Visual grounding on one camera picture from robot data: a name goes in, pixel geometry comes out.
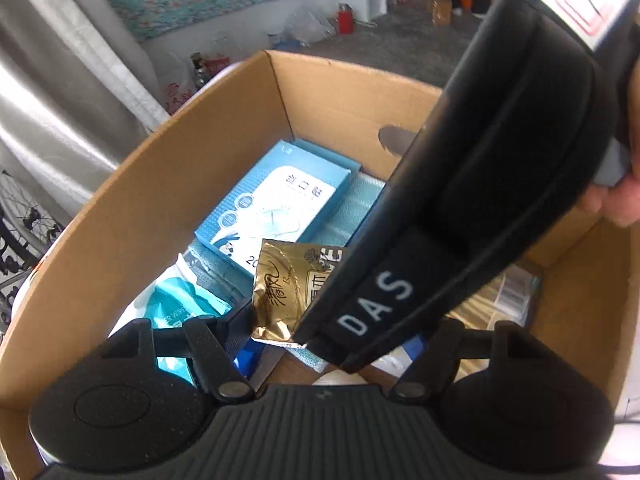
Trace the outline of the person's right hand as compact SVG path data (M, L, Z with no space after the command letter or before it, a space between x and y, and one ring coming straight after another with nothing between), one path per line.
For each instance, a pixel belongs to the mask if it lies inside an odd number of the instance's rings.
M621 228L631 226L640 218L639 179L626 174L612 188L591 183L580 196L578 207L590 214L600 214Z

